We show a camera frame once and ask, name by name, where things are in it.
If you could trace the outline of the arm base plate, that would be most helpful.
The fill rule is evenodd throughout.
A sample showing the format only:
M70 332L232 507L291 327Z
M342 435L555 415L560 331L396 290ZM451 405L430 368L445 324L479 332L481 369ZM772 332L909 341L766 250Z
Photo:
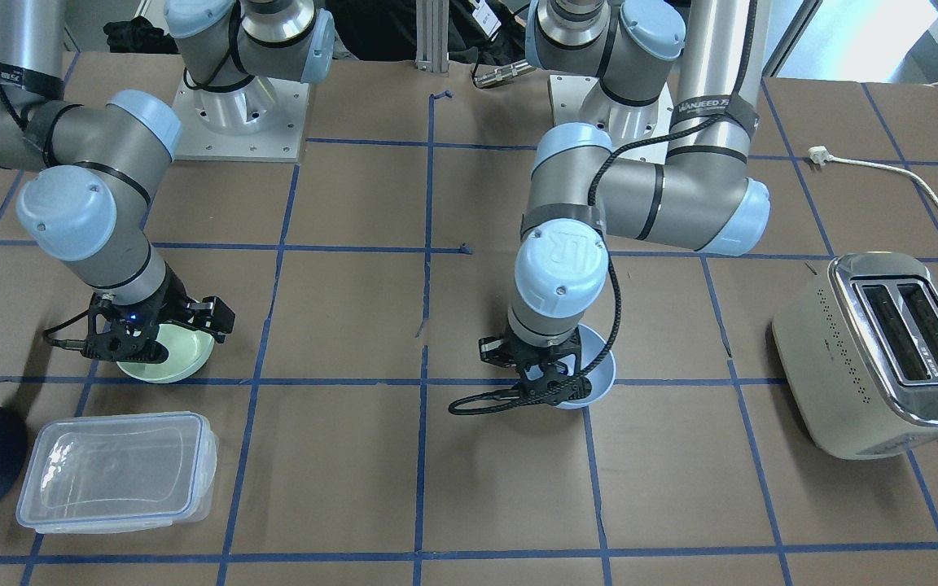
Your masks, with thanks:
M550 75L552 124L589 123L606 131L615 147L644 138L665 136L673 116L673 97L667 85L653 103L634 107L616 103L596 77Z
M267 77L229 93L180 83L172 104L182 122L175 159L297 164L313 89Z

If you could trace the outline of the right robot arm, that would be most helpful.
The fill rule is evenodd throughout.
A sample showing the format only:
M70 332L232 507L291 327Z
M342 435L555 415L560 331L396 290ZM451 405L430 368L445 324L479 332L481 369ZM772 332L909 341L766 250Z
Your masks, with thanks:
M334 16L313 1L168 1L168 34L190 90L239 97L261 79L324 81ZM194 300L142 230L182 122L170 105L121 90L104 107L64 97L62 1L0 1L0 168L33 172L16 215L45 253L92 289L81 340L42 335L102 360L155 361L164 324L223 342L234 312Z

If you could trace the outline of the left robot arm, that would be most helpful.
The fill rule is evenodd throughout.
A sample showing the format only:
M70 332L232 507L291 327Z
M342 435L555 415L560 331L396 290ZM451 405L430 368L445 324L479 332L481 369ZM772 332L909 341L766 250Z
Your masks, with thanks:
M751 251L771 201L747 174L771 4L693 1L533 1L526 59L593 77L596 95L625 110L658 105L678 67L666 133L628 142L588 116L548 130L531 171L506 329L480 359L526 374L581 359L581 319L609 274L606 237L711 253Z

